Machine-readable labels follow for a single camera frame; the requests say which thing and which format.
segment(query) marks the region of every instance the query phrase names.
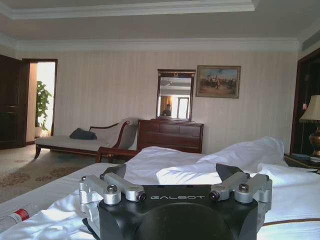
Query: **logo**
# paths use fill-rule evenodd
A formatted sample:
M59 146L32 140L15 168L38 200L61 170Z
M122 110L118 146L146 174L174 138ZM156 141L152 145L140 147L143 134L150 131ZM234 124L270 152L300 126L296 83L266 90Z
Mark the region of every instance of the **logo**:
M151 200L186 200L186 199L204 199L205 196L151 196Z

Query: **plant pot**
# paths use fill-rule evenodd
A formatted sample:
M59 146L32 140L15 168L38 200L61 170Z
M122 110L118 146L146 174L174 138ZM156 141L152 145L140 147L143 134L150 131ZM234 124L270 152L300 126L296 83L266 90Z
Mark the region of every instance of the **plant pot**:
M42 127L41 126L36 126L34 128L34 137L35 138L39 138L41 136L42 133Z

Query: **wooden dresser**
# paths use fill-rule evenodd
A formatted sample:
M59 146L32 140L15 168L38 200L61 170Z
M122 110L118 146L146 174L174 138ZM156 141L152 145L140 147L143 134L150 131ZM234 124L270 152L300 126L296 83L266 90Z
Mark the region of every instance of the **wooden dresser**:
M203 124L190 121L138 120L137 151L157 146L200 154L203 131Z

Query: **picture frame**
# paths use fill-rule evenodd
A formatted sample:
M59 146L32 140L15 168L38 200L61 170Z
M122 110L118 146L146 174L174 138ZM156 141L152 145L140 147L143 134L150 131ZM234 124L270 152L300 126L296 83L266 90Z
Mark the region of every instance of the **picture frame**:
M196 97L239 98L241 66L198 65Z

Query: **bottle label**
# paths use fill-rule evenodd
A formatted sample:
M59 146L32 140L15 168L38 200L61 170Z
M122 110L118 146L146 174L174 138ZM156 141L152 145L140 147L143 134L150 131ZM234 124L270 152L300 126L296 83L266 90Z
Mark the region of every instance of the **bottle label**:
M19 209L9 216L12 217L16 223L20 223L29 218L28 212L24 209Z

